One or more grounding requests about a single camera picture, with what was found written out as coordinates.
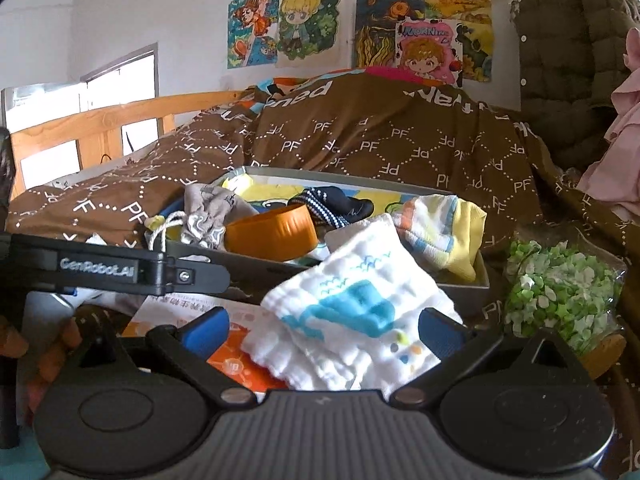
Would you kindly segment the mermaid girl painting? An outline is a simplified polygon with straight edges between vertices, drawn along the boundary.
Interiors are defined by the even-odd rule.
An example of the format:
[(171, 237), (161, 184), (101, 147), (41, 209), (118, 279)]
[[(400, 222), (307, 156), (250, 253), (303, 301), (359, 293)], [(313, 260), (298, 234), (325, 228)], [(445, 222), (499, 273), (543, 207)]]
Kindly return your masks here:
[(277, 62), (279, 0), (231, 0), (228, 6), (228, 69)]

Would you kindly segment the olive quilted jacket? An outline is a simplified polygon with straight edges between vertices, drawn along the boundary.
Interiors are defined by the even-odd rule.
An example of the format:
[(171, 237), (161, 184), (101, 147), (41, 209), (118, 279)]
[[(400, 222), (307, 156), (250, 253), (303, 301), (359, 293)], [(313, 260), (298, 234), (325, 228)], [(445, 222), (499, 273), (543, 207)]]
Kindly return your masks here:
[(638, 24), (639, 0), (518, 0), (521, 114), (556, 166), (584, 170), (606, 151)]

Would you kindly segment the white blue printed gauze cloth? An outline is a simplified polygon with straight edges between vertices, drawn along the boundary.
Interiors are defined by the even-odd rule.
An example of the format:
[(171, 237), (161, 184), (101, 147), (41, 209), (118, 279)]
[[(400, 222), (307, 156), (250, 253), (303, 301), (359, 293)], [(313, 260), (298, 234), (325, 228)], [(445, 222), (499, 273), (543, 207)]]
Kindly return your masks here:
[(421, 312), (460, 318), (402, 246), (389, 214), (271, 289), (260, 306), (271, 320), (242, 349), (273, 377), (294, 390), (376, 389), (384, 396), (440, 362), (420, 341)]

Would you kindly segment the window with metal frame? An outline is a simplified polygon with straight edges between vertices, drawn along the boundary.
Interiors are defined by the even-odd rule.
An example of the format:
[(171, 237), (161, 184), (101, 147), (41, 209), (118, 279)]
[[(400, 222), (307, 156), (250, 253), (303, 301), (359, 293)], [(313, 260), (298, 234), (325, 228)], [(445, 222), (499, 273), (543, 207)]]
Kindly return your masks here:
[[(158, 45), (135, 50), (66, 84), (32, 84), (1, 91), (1, 125), (11, 132), (97, 108), (158, 96)], [(21, 162), (25, 188), (46, 184), (81, 170), (77, 143), (37, 148)]]

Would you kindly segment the pink cloth garment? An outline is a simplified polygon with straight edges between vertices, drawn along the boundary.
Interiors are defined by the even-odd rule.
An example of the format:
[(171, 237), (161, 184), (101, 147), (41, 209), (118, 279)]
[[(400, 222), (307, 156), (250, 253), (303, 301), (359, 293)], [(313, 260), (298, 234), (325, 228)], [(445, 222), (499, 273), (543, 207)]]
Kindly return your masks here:
[(625, 220), (639, 221), (639, 29), (626, 37), (629, 77), (612, 93), (617, 117), (605, 133), (608, 150), (580, 178), (577, 188), (610, 206)]

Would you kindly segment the orange white medicine box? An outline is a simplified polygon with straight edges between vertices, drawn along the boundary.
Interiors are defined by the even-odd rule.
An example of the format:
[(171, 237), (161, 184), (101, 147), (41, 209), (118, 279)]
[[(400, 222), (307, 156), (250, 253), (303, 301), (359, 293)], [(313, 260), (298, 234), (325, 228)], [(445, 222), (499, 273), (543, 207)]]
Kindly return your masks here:
[(261, 328), (271, 320), (270, 314), (261, 307), (204, 295), (149, 296), (122, 334), (143, 337), (161, 325), (181, 328), (201, 316), (205, 318), (213, 308), (223, 308), (224, 313), (206, 318), (203, 324), (191, 330), (183, 338), (186, 348), (258, 396), (271, 389), (284, 389), (285, 382), (254, 363), (241, 349), (243, 340), (254, 328)]

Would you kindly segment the starry night style painting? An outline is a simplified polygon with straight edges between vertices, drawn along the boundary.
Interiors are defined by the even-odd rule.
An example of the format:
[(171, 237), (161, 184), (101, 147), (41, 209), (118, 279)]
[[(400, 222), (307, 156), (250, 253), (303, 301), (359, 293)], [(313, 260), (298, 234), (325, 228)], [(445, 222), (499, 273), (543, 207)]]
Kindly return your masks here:
[(396, 24), (405, 20), (450, 21), (454, 40), (462, 47), (462, 77), (491, 81), (491, 0), (356, 0), (352, 65), (391, 66)]

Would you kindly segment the blond boy green painting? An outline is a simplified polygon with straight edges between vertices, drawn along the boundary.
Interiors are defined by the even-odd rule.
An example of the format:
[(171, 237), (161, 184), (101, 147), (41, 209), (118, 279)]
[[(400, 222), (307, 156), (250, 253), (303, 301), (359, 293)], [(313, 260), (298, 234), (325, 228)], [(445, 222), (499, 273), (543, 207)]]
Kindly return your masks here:
[(277, 66), (332, 68), (346, 46), (349, 0), (280, 0)]

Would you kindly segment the pink cartoon girl poster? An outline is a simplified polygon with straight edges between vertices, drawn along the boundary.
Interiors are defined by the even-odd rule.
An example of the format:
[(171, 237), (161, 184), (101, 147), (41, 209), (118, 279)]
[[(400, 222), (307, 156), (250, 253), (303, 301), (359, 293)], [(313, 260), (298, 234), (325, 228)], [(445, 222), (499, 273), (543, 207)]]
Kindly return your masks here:
[(463, 46), (453, 20), (405, 20), (396, 25), (395, 66), (432, 86), (462, 85)]

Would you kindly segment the brown PF patterned blanket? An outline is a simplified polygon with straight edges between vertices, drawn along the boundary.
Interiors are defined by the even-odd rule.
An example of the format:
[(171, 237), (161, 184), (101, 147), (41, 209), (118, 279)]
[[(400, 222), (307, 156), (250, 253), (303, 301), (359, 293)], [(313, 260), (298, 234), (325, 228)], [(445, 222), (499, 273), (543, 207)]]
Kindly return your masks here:
[(639, 227), (579, 191), (547, 145), (511, 112), (454, 88), (368, 72), (329, 74), (276, 90), (252, 87), (162, 136), (135, 162), (80, 183), (40, 185), (12, 202), (14, 233), (138, 246), (147, 218), (193, 182), (239, 167), (324, 171), (449, 191), (487, 214), (488, 262), (514, 230), (538, 220), (576, 221), (590, 240), (626, 262), (617, 306), (627, 341), (600, 379), (617, 434), (608, 478), (639, 474)]

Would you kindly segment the green white pellet bag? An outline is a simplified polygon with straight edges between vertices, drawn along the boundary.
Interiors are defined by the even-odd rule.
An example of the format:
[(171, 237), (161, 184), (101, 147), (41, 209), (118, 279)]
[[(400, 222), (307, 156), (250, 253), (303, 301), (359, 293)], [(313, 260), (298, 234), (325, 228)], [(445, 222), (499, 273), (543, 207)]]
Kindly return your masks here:
[(503, 324), (518, 338), (555, 330), (580, 356), (618, 330), (614, 307), (625, 270), (566, 240), (544, 246), (514, 240), (506, 260), (511, 290)]

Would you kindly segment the grey drawstring pouch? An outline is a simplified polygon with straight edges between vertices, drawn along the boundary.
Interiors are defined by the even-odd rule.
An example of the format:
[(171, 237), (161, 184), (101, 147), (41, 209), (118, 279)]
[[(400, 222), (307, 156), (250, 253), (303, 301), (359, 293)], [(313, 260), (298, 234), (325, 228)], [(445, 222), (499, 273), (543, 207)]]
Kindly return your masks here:
[(146, 244), (151, 250), (164, 252), (170, 231), (174, 230), (182, 244), (223, 250), (227, 226), (256, 214), (258, 211), (246, 200), (222, 186), (190, 184), (184, 190), (180, 209), (145, 221)]

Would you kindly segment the yellow striped towel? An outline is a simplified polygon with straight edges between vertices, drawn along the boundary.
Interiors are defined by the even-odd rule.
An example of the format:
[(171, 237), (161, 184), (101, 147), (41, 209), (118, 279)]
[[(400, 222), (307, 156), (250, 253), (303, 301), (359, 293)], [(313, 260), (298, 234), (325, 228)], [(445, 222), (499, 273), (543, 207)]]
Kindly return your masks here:
[(451, 194), (413, 197), (392, 213), (401, 243), (416, 260), (467, 283), (476, 279), (486, 219), (480, 206)]

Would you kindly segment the wooden bed rail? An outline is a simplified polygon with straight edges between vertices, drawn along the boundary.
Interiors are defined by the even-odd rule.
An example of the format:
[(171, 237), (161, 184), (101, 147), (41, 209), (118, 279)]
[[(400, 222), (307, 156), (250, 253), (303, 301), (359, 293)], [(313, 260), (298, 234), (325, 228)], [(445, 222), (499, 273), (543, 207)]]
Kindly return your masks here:
[(122, 127), (152, 120), (164, 136), (176, 128), (176, 117), (197, 113), (239, 99), (239, 91), (215, 91), (161, 96), (97, 108), (50, 120), (11, 136), (15, 162), (12, 196), (26, 191), (22, 161), (42, 151), (72, 142), (82, 169), (99, 165), (103, 155), (122, 157)]

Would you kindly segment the orange plastic cup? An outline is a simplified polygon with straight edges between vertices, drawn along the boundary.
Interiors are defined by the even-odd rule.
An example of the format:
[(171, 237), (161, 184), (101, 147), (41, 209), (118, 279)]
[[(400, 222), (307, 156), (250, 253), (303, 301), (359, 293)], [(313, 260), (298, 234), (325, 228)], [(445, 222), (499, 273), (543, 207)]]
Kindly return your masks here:
[(305, 205), (290, 205), (245, 217), (226, 226), (224, 248), (234, 254), (285, 262), (318, 245), (314, 222)]

